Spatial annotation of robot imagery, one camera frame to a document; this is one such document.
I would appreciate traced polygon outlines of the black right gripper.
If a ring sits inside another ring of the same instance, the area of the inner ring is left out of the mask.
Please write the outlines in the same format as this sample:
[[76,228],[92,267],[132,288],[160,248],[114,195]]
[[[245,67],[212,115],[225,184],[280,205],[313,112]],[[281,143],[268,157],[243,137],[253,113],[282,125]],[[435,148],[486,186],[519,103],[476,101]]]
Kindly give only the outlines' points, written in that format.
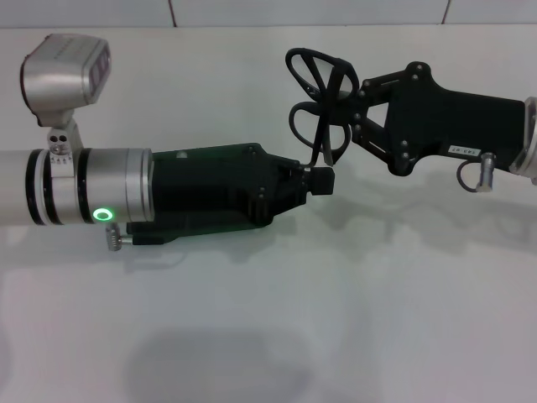
[[354,113],[352,142],[394,175],[409,175],[427,156],[477,161],[487,152],[507,170],[524,145],[524,102],[446,90],[422,62],[366,79],[358,96],[369,107],[387,103],[388,113],[384,127]]

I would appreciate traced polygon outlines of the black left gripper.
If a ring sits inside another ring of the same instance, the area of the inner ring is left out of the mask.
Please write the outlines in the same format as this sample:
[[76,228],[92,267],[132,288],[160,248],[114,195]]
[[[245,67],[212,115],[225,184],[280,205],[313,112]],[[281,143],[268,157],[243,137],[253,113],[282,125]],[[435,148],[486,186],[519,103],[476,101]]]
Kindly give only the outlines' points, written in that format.
[[169,225],[189,214],[220,221],[232,214],[256,227],[333,193],[331,167],[309,166],[267,153],[260,144],[233,144],[154,154],[154,220]]

